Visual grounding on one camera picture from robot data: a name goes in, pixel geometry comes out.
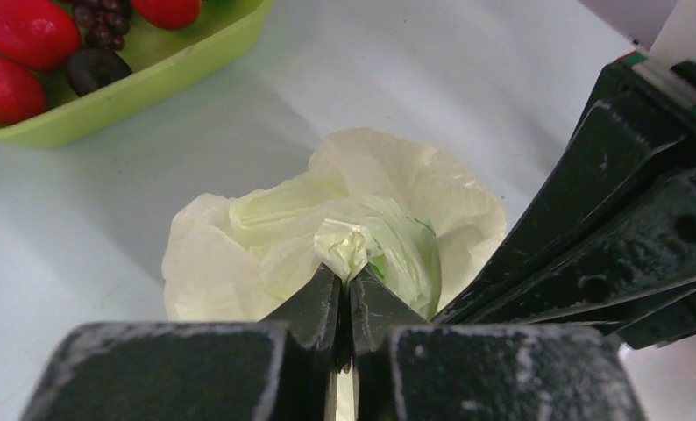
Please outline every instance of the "screw hole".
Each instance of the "screw hole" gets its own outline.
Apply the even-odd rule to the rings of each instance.
[[[579,283],[583,300],[587,303],[603,303],[611,296],[608,283],[600,278],[589,278]]]
[[[696,216],[681,215],[673,222],[673,230],[684,242],[696,244]]]

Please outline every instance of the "white plastic bag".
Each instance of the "white plastic bag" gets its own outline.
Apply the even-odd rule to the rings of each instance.
[[[325,263],[345,281],[372,265],[430,318],[482,269],[505,224],[497,197],[449,154],[371,129],[335,132],[306,173],[239,199],[202,195],[175,216],[167,314],[259,320]],[[339,397],[338,418],[351,409]]]

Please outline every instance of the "grape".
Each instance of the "grape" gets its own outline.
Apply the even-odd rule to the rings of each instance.
[[[85,44],[94,48],[121,50],[124,35],[131,30],[131,0],[59,0],[72,4],[72,19],[86,29]]]
[[[123,16],[118,13],[105,12],[103,14],[103,22],[115,33],[116,35],[125,35],[129,33],[131,27],[129,26],[129,21],[124,19]]]
[[[81,28],[90,28],[96,21],[95,12],[85,4],[76,4],[72,8],[72,19]]]
[[[85,42],[88,46],[106,47],[109,46],[115,35],[110,28],[103,24],[96,24],[85,35]]]
[[[121,0],[100,0],[100,5],[106,11],[120,13],[124,10],[124,4],[121,3]]]
[[[126,39],[123,35],[116,35],[116,37],[110,42],[108,48],[115,51],[121,51],[126,46]]]

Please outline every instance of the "white paper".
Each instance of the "white paper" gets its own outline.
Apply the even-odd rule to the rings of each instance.
[[[696,0],[680,0],[650,49],[650,58],[666,67],[696,62]]]

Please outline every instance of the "black metal bracket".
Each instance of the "black metal bracket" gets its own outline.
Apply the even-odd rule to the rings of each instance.
[[[634,348],[696,334],[696,65],[605,67],[550,178],[433,321],[591,325]]]
[[[346,357],[359,420],[643,419],[594,329],[434,326],[327,268],[260,323],[80,327],[23,419],[334,419]]]

